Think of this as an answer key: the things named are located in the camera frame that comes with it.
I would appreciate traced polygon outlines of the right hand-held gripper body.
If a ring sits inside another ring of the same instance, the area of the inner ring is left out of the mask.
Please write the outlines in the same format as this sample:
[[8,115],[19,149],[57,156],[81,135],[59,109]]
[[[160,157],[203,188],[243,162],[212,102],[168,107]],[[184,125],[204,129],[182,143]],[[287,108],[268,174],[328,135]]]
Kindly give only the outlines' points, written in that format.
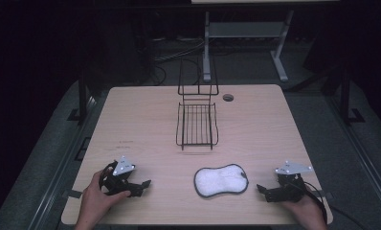
[[280,184],[276,202],[300,201],[306,192],[302,174],[312,171],[311,166],[292,161],[285,161],[282,166],[276,168],[275,173]]

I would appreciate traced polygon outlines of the black metal stand post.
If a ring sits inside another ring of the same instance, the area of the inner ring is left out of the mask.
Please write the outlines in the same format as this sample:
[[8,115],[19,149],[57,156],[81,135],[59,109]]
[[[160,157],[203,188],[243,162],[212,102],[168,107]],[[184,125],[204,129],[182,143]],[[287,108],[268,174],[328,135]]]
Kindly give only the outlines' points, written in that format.
[[350,98],[350,74],[347,69],[343,70],[341,77],[341,93],[340,93],[340,105],[339,114],[343,122],[350,126],[352,123],[364,123],[365,119],[357,108],[351,108],[349,106]]
[[78,107],[71,110],[67,120],[81,125],[88,116],[91,97],[88,87],[88,73],[82,71],[78,78]]

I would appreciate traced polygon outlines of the person's left hand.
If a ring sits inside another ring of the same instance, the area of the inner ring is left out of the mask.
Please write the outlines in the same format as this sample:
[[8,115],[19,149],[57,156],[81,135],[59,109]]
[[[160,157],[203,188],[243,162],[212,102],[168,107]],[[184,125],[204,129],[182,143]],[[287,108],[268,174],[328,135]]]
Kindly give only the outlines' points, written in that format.
[[90,184],[82,193],[78,216],[79,223],[98,223],[113,205],[131,195],[129,191],[123,191],[116,195],[104,194],[99,186],[100,177],[101,172],[95,172]]

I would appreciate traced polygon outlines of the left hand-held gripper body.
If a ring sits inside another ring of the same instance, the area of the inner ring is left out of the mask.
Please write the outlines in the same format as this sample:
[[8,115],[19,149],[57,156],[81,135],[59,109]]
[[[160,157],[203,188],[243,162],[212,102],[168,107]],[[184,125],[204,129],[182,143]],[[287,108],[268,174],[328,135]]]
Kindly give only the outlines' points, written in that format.
[[118,194],[120,192],[129,191],[135,194],[135,185],[128,182],[128,177],[135,170],[132,164],[125,156],[119,160],[114,160],[108,164],[101,172],[99,179],[99,187],[105,187],[108,196]]

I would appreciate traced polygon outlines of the person's right hand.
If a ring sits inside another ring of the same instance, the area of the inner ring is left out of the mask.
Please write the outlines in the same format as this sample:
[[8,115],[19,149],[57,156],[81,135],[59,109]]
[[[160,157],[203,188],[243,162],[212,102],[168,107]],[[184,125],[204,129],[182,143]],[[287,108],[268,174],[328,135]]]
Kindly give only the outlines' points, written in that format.
[[308,195],[304,195],[298,202],[284,201],[280,205],[288,210],[305,230],[327,230],[322,210]]

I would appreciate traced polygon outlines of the white sponge with dark edge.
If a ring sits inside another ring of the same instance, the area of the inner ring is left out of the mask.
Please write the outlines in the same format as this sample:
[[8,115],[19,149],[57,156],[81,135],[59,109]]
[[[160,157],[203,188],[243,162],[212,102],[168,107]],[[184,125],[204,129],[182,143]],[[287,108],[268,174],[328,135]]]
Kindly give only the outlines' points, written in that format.
[[220,168],[202,168],[193,177],[195,191],[204,198],[244,193],[249,185],[246,172],[237,164]]

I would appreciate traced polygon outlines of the grey table edge bracket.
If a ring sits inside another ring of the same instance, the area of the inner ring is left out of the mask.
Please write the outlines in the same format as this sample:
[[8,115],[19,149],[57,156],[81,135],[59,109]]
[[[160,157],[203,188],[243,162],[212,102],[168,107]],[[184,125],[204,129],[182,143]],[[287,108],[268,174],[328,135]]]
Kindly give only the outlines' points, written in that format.
[[62,194],[62,196],[65,198],[72,197],[77,199],[80,199],[81,195],[82,195],[82,192],[75,191],[75,190],[66,190]]

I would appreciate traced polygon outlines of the grey metal stand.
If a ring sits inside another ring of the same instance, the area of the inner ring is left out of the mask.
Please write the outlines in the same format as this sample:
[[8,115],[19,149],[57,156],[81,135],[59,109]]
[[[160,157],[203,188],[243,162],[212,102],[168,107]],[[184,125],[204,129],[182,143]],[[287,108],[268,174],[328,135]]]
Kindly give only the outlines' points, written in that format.
[[210,13],[205,12],[204,52],[202,53],[203,81],[212,80],[210,62],[210,41],[213,38],[277,38],[278,47],[270,52],[280,81],[287,82],[288,77],[280,60],[294,12],[289,11],[283,21],[276,22],[213,22]]

